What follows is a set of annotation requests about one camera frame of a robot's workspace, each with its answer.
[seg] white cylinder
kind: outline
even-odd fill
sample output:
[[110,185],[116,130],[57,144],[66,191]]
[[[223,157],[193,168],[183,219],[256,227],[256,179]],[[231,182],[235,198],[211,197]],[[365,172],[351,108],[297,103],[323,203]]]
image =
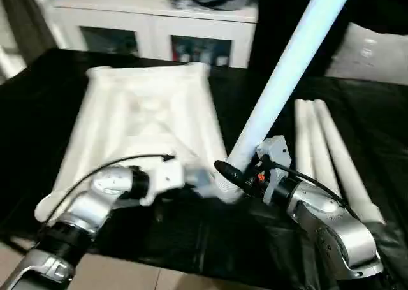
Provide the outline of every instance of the white cylinder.
[[324,135],[330,149],[331,157],[350,207],[363,222],[385,223],[380,209],[371,202],[364,183],[350,157],[346,145],[335,125],[333,118],[321,100],[315,100],[314,106],[322,123]]
[[314,167],[312,161],[312,150],[310,147],[309,133],[309,113],[307,104],[304,100],[295,101],[295,161],[296,170],[306,174],[308,177],[314,177]]
[[[347,0],[310,0],[235,144],[228,162],[244,171],[264,140]],[[238,187],[216,175],[220,198],[234,202]]]
[[308,113],[308,127],[310,133],[310,143],[312,147],[312,157],[316,180],[330,188],[335,194],[341,197],[336,174],[327,149],[326,140],[324,140],[319,119],[317,118],[314,104],[312,101],[306,101]]

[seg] table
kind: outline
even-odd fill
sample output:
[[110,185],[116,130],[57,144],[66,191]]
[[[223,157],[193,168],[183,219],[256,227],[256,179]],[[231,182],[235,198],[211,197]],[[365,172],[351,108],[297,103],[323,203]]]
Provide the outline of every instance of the table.
[[[33,211],[52,189],[86,90],[85,71],[95,66],[167,65],[176,64],[50,50],[0,87],[1,236],[33,238],[38,229]],[[244,69],[211,71],[211,92],[228,152],[266,78]],[[403,289],[408,284],[404,219],[408,216],[408,88],[335,78],[302,80],[269,133],[283,134],[291,154],[294,98],[326,101],[368,193],[387,221],[386,226],[368,227],[398,289]],[[271,289],[336,289],[302,231],[279,208],[268,208],[257,199],[225,205],[185,191],[171,203],[118,210],[91,252]],[[339,286],[387,289],[378,279]]]

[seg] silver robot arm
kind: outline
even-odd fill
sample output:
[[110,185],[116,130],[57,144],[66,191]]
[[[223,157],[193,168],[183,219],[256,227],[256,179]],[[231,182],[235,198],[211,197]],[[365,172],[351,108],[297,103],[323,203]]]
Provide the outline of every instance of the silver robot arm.
[[267,138],[256,149],[259,163],[245,175],[225,162],[214,166],[247,194],[277,205],[306,231],[337,280],[360,279],[383,271],[374,237],[367,227],[322,188],[288,178],[291,158],[283,136]]
[[[75,267],[113,209],[150,206],[162,192],[184,186],[184,169],[171,159],[144,172],[137,166],[110,166],[95,174],[8,277],[0,290],[66,289]],[[125,195],[130,199],[121,199]]]

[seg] floor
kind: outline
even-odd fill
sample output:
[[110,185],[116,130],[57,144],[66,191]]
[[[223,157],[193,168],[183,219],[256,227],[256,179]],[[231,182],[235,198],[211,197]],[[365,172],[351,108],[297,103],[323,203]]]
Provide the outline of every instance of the floor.
[[[32,243],[18,241],[24,247]],[[21,256],[0,242],[0,285],[14,270]],[[69,290],[261,290],[235,282],[156,268],[119,259],[86,255],[77,268]]]

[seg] gray pillow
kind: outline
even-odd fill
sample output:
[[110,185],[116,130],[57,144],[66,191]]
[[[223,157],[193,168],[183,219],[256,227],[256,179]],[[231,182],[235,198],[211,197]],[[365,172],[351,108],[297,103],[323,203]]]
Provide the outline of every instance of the gray pillow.
[[408,36],[349,24],[326,76],[408,85]]

